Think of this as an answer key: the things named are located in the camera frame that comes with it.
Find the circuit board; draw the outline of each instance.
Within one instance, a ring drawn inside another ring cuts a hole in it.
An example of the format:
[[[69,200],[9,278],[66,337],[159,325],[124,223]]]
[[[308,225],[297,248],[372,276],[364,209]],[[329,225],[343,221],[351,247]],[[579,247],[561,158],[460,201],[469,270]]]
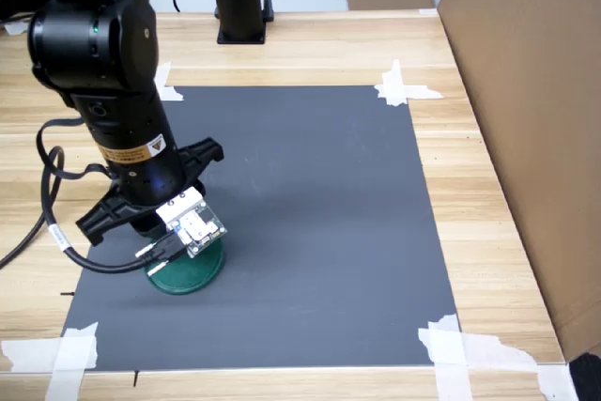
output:
[[[202,253],[227,232],[223,223],[194,187],[157,209],[157,213],[186,246],[190,258]]]

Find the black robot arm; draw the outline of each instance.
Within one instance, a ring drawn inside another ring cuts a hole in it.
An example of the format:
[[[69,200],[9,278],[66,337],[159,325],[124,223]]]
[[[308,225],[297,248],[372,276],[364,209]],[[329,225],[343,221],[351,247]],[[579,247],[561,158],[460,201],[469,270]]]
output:
[[[71,123],[51,121],[44,128],[85,123],[107,164],[91,167],[113,180],[108,193],[78,221],[82,232],[93,245],[103,233],[126,223],[145,236],[164,234],[156,208],[192,185],[202,193],[198,177],[211,161],[223,158],[223,150],[210,138],[177,148],[154,85],[159,54],[155,12],[148,0],[52,0],[32,19],[28,46],[36,78],[81,116]],[[48,179],[50,174],[77,177],[54,166],[52,160],[61,152],[47,155],[41,132],[42,204],[56,237],[60,231]],[[110,271],[66,254],[99,272],[137,269],[153,258],[149,253],[140,259],[144,262]]]

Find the warning label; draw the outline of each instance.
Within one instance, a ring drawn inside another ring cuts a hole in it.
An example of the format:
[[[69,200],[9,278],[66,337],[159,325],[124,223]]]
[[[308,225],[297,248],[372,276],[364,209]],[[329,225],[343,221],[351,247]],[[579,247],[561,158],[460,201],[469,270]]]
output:
[[[166,143],[162,134],[149,141],[143,146],[133,147],[131,149],[109,149],[108,147],[100,146],[100,153],[106,160],[115,163],[132,164],[145,162],[153,157],[156,157],[166,148]]]

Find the wooden tabletop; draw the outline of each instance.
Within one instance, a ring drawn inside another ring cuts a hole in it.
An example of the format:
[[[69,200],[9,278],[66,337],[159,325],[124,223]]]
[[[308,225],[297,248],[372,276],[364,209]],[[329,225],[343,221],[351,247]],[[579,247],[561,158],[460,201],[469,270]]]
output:
[[[441,100],[409,107],[463,332],[496,335],[539,363],[562,362],[547,310],[520,242],[438,15],[420,11],[280,14],[264,46],[219,46],[210,15],[159,15],[168,85],[377,85],[398,59],[407,85]],[[31,75],[25,37],[0,35],[0,255],[40,213],[40,125],[74,116]],[[70,170],[101,161],[85,128],[54,129]],[[65,181],[54,211],[78,251],[89,246],[75,221],[107,189],[106,178]],[[80,269],[46,230],[0,271],[0,340],[61,333]],[[10,362],[0,355],[0,371]],[[474,399],[541,400],[536,375],[470,370]],[[433,367],[224,370],[85,375],[81,399],[438,399]],[[43,399],[48,376],[4,375],[0,399]]]

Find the gray mat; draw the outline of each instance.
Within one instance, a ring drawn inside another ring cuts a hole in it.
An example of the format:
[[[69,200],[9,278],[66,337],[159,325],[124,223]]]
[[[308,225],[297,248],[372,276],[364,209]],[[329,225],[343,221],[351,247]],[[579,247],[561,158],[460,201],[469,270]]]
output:
[[[407,105],[371,86],[177,90],[178,144],[225,152],[201,177],[225,265],[180,297],[84,270],[66,327],[99,322],[96,370],[430,363],[418,328],[455,303]],[[90,256],[145,244],[123,226]]]

